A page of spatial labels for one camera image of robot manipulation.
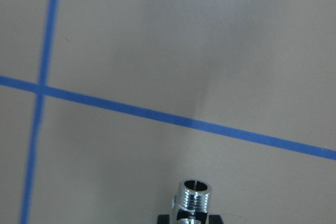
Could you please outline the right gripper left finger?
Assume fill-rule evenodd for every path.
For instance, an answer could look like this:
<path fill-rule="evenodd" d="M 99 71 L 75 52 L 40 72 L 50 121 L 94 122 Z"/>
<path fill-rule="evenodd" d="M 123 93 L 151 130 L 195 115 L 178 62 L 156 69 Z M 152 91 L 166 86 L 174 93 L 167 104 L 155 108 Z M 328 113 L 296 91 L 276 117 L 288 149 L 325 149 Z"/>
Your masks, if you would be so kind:
<path fill-rule="evenodd" d="M 158 215 L 157 224 L 170 224 L 170 215 Z"/>

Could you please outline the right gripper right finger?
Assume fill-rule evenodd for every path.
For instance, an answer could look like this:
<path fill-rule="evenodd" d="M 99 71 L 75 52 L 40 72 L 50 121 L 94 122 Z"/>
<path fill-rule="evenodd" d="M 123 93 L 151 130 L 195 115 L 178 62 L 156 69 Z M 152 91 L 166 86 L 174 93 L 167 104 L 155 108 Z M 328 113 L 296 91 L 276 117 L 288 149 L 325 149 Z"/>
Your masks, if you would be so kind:
<path fill-rule="evenodd" d="M 209 224 L 224 224 L 221 215 L 209 215 Z"/>

